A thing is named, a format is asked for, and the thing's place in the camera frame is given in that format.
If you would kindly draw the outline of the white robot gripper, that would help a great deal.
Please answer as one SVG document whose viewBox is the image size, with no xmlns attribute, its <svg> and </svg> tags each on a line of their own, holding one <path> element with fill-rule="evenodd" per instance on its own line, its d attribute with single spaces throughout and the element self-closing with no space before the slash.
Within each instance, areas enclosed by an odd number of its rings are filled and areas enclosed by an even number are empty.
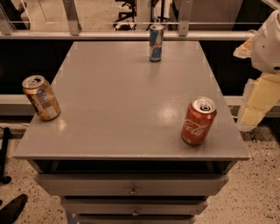
<svg viewBox="0 0 280 224">
<path fill-rule="evenodd" d="M 248 79 L 238 111 L 239 128 L 255 128 L 280 101 L 280 10 L 274 10 L 254 37 L 238 46 L 233 55 L 251 57 L 252 67 L 261 71 L 257 80 Z"/>
</svg>

